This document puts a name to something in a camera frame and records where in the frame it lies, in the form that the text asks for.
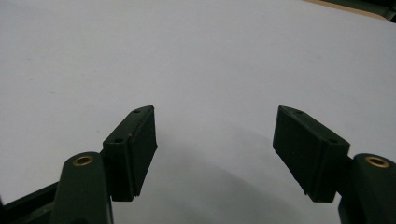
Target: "black plastic part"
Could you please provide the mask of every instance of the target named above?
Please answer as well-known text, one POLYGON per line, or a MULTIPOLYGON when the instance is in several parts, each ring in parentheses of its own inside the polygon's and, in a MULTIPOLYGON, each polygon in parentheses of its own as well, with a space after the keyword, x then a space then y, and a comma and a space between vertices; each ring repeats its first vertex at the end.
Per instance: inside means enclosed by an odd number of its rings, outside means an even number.
POLYGON ((50 223, 113 223, 105 167, 99 153, 80 153, 64 163, 50 223))
POLYGON ((154 107, 131 112, 103 143, 108 186, 115 202, 138 196, 157 149, 154 107))
POLYGON ((345 198, 342 198, 338 205, 338 213, 342 224, 366 223, 360 203, 349 203, 345 198))
POLYGON ((322 1, 344 7, 352 7, 358 10, 371 12, 392 22, 394 22, 394 18, 396 17, 395 0, 322 0, 322 1))
POLYGON ((57 186, 58 183, 54 183, 2 206, 0 223, 50 223, 57 186))
POLYGON ((305 112, 280 106, 273 147, 313 202, 331 203, 349 143, 305 112))
POLYGON ((396 224, 396 164, 372 154, 356 155, 351 176, 367 224, 396 224))

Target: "white table surface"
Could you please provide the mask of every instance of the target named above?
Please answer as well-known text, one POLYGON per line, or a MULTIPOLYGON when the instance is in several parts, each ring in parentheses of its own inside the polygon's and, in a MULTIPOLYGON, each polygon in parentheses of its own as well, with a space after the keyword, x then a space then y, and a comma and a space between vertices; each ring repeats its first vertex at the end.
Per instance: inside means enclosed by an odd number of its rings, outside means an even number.
POLYGON ((339 223, 272 149, 279 105, 396 161, 396 26, 300 0, 3 0, 0 195, 59 180, 133 109, 158 149, 115 223, 339 223))

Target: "white surface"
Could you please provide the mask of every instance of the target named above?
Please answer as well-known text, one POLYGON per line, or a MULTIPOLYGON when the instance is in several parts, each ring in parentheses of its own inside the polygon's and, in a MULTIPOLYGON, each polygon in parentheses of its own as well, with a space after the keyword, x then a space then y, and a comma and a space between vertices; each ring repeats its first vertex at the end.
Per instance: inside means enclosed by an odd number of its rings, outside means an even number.
POLYGON ((396 26, 298 0, 0 2, 0 194, 62 165, 133 109, 159 148, 116 223, 339 223, 272 149, 278 105, 396 161, 396 26))

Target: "screw hole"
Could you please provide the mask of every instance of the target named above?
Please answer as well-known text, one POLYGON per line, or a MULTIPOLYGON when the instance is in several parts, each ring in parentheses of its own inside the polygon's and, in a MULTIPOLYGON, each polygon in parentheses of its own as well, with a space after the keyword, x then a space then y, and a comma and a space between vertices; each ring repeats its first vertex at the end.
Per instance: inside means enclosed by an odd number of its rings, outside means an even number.
POLYGON ((123 138, 116 138, 116 139, 114 139, 114 142, 121 143, 121 142, 123 142, 123 138))
POLYGON ((331 143, 335 143, 335 144, 337 144, 338 143, 338 141, 337 140, 335 140, 335 139, 329 139, 329 142, 331 142, 331 143))
POLYGON ((388 168, 389 163, 379 157, 366 157, 366 161, 379 168, 388 168))
POLYGON ((73 164, 75 166, 85 166, 90 164, 93 161, 93 157, 92 156, 82 156, 82 157, 78 157, 77 159, 75 159, 73 161, 73 164))

